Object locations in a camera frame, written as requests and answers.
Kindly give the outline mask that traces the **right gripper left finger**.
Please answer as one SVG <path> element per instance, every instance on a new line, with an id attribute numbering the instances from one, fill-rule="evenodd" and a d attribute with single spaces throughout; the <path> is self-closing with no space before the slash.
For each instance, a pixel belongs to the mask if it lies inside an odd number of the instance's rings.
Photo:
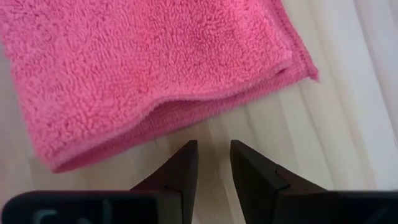
<path id="1" fill-rule="evenodd" d="M 198 143 L 191 140 L 130 190 L 35 190 L 11 198 L 2 224 L 192 224 Z"/>

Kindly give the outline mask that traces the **pink microfiber towel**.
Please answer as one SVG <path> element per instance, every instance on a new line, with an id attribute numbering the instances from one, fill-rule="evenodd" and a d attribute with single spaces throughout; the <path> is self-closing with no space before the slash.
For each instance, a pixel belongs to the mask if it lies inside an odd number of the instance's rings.
<path id="1" fill-rule="evenodd" d="M 0 0 L 0 36 L 53 172 L 318 77 L 281 0 Z"/>

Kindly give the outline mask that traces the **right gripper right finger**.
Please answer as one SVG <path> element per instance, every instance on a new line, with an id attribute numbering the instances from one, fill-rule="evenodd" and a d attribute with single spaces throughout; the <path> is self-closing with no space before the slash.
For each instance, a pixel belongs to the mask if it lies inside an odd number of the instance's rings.
<path id="1" fill-rule="evenodd" d="M 327 190 L 238 140 L 230 161 L 246 224 L 398 224 L 398 190 Z"/>

